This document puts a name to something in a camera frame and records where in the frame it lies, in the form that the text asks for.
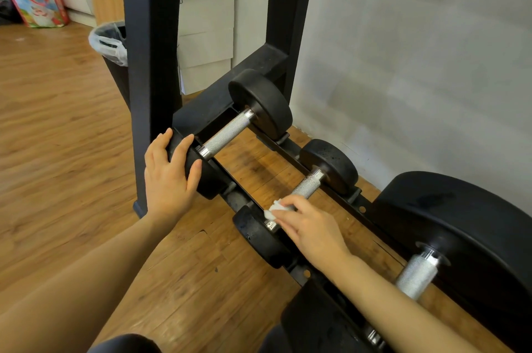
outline person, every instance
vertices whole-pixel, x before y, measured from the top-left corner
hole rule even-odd
[[[148,213],[5,312],[0,317],[1,352],[160,353],[154,342],[133,334],[90,347],[146,259],[192,204],[201,161],[192,165],[187,180],[185,156],[193,136],[179,144],[169,162],[166,147],[171,137],[168,129],[145,154]],[[477,351],[351,255],[332,215],[301,196],[288,196],[282,203],[293,204],[297,211],[276,210],[276,222],[396,352]],[[279,327],[272,334],[279,332],[282,339]],[[267,337],[263,351],[277,339]]]

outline trash can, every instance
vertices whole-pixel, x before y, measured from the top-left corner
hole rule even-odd
[[[126,47],[126,24],[124,21],[109,22],[94,28],[89,33],[90,46],[103,56],[116,86],[129,103],[128,51]]]

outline gray wall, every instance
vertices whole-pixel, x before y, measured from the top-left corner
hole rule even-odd
[[[430,170],[532,213],[532,0],[310,0],[291,107],[378,188]]]

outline silver dumbbell handle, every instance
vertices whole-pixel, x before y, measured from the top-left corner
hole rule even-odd
[[[422,253],[410,258],[395,280],[396,288],[417,301],[438,274],[438,266],[442,263],[442,259],[443,256],[437,255],[434,249],[425,247]],[[379,349],[385,346],[386,343],[371,325],[368,324],[364,331],[369,341]]]
[[[325,177],[325,172],[319,168],[314,168],[312,172],[303,179],[299,185],[297,185],[292,191],[292,195],[301,195],[305,199],[308,199],[312,194],[319,189],[321,186],[321,181]],[[295,210],[296,207],[291,205],[288,207],[290,210]],[[268,221],[266,227],[274,232],[277,230],[279,225],[274,221]]]
[[[199,150],[200,155],[209,160],[220,152],[222,148],[229,144],[237,135],[251,124],[255,119],[255,114],[249,108],[236,116],[235,119],[226,124],[218,133],[212,136]]]

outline white wipe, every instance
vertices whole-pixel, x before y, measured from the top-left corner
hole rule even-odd
[[[273,210],[290,210],[289,207],[283,206],[280,201],[281,199],[274,201],[269,209],[264,210],[264,217],[268,220],[275,220],[275,216],[271,213]]]

